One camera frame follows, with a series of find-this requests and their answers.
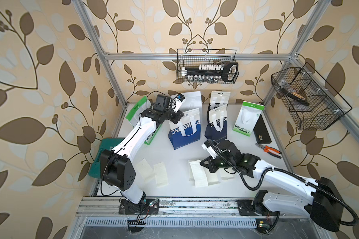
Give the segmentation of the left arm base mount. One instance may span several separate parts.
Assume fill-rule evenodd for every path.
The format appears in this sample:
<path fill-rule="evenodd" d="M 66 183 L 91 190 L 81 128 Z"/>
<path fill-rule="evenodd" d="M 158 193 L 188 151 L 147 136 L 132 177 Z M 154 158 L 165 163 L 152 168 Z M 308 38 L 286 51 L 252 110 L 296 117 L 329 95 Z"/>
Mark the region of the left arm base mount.
<path fill-rule="evenodd" d="M 138 233 L 147 225 L 147 219 L 151 215 L 156 215 L 159 212 L 160 200 L 143 198 L 138 204 L 133 204 L 126 198 L 119 200 L 120 215 L 136 216 L 134 219 L 127 220 L 127 229 L 130 233 Z"/>

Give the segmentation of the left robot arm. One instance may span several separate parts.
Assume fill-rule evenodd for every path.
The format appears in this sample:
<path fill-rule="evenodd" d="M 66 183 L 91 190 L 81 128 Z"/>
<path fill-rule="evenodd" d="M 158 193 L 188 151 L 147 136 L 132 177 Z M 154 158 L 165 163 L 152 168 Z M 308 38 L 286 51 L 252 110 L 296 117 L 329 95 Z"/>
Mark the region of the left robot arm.
<path fill-rule="evenodd" d="M 110 186 L 116 187 L 133 204 L 144 201 L 145 193 L 134 182 L 136 171 L 132 161 L 138 150 L 159 125 L 167 120 L 177 123 L 183 112 L 180 105 L 161 107 L 153 104 L 138 117 L 138 123 L 124 140 L 112 150 L 100 154 L 100 177 Z"/>

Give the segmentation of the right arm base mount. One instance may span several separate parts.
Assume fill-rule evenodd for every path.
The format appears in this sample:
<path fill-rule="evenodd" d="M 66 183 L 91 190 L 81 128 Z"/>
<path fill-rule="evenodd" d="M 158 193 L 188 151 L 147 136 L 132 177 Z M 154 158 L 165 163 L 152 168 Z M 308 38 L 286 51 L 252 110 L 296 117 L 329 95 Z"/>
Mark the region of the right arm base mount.
<path fill-rule="evenodd" d="M 256 219 L 256 230 L 259 234 L 270 234 L 277 225 L 280 212 L 272 212 L 266 209 L 262 203 L 253 202 L 253 200 L 237 200 L 240 216 L 264 216 L 264 220 Z"/>

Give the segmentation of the blue white Cheerful bag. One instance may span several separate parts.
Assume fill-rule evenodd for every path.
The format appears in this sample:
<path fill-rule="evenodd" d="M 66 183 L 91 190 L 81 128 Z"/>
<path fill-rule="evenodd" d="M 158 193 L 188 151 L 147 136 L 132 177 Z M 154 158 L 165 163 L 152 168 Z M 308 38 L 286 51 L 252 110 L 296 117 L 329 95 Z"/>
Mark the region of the blue white Cheerful bag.
<path fill-rule="evenodd" d="M 199 108 L 184 112 L 178 123 L 169 121 L 168 138 L 174 150 L 200 140 L 201 120 Z"/>

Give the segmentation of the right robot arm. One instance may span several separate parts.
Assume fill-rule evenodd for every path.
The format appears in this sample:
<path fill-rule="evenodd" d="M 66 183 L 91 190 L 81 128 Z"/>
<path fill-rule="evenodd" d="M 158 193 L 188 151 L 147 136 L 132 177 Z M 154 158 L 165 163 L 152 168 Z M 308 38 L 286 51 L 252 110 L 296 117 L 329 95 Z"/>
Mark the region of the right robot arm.
<path fill-rule="evenodd" d="M 241 153 L 229 140 L 217 143 L 208 139 L 202 148 L 210 156 L 201 161 L 201 166 L 210 173 L 230 168 L 248 190 L 257 193 L 251 206 L 256 213 L 307 216 L 328 231 L 340 230 L 344 200 L 330 179 L 306 178 L 275 167 L 258 156 Z"/>

